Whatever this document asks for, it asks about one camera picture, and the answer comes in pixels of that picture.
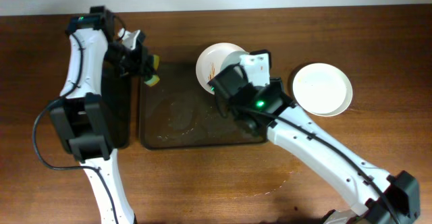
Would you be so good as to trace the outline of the yellow green scrub sponge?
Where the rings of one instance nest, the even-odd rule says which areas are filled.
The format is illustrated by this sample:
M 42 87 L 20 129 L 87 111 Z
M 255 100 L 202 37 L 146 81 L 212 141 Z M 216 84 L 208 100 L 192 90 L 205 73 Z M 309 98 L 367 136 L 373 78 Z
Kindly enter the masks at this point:
M 155 86 L 160 78 L 157 74 L 159 68 L 160 58 L 158 55 L 151 55 L 146 61 L 146 74 L 144 77 L 144 83 L 147 86 Z

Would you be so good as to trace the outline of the white sauce-stained plate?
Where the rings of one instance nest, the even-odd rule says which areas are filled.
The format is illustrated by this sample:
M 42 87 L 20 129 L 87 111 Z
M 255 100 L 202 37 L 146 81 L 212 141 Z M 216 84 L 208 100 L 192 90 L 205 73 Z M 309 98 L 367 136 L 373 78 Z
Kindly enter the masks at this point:
M 216 43 L 207 47 L 196 62 L 196 77 L 199 84 L 208 93 L 214 94 L 208 82 L 222 70 L 224 61 L 231 55 L 236 58 L 247 54 L 243 48 L 232 43 Z

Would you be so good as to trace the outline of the white ribbed plate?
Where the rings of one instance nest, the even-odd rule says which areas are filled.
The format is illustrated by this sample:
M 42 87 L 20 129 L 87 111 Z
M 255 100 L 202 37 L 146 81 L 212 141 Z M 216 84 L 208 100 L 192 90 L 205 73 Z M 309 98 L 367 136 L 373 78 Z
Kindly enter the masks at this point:
M 226 67 L 229 65 L 237 64 L 241 62 L 241 56 L 248 55 L 249 52 L 246 51 L 234 51 L 231 52 L 222 62 L 221 64 L 221 71 L 223 71 Z

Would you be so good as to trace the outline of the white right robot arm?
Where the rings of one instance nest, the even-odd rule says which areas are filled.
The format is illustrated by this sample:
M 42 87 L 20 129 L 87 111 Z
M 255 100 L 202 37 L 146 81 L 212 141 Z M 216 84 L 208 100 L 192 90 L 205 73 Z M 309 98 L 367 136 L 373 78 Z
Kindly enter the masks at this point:
M 285 92 L 279 78 L 264 82 L 236 64 L 209 86 L 234 119 L 293 154 L 324 179 L 348 204 L 329 211 L 323 223 L 414 223 L 421 215 L 420 188 L 407 171 L 396 176 L 362 159 L 321 129 Z

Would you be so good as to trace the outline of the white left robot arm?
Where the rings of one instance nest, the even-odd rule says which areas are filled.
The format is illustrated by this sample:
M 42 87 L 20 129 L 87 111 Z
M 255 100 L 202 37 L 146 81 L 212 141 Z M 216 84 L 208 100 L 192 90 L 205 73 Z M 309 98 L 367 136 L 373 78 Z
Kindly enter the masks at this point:
M 104 6 L 71 18 L 67 79 L 47 110 L 64 151 L 90 182 L 101 222 L 135 223 L 117 156 L 129 145 L 132 77 L 156 85 L 160 58 L 148 52 L 141 30 L 116 32 L 117 21 Z

